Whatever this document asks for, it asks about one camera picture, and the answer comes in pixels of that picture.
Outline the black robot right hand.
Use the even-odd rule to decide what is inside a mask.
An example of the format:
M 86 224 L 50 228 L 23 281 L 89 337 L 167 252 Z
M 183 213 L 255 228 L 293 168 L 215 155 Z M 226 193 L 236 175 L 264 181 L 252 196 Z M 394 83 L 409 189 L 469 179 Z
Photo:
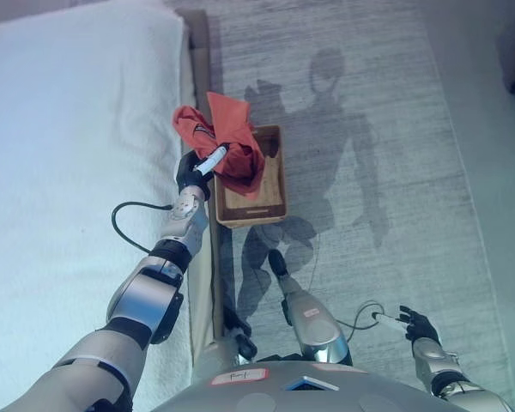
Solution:
M 401 331 L 412 343 L 420 338 L 429 338 L 440 343 L 438 332 L 428 317 L 407 306 L 399 306 L 399 314 L 396 318 L 380 312 L 373 312 L 372 317 L 379 324 Z

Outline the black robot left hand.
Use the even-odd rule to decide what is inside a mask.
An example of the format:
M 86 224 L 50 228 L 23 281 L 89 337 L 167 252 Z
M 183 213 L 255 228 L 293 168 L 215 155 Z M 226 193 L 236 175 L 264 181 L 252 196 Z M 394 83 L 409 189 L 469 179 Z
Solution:
M 189 186 L 196 186 L 203 192 L 203 199 L 208 201 L 210 190 L 208 182 L 214 176 L 214 169 L 227 155 L 229 145 L 218 146 L 208 157 L 201 160 L 195 150 L 184 154 L 179 162 L 176 182 L 181 192 Z

